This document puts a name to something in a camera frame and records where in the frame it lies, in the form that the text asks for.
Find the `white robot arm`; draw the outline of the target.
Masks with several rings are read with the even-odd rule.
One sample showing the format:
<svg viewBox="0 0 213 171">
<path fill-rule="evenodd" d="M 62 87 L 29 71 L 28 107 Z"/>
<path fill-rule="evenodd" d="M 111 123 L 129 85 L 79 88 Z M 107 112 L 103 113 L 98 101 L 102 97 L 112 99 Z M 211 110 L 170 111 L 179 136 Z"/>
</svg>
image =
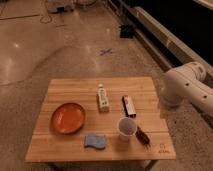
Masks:
<svg viewBox="0 0 213 171">
<path fill-rule="evenodd" d="M 179 107 L 187 99 L 201 111 L 213 117 L 213 88 L 203 83 L 207 75 L 199 62 L 189 62 L 164 73 L 161 104 Z"/>
</svg>

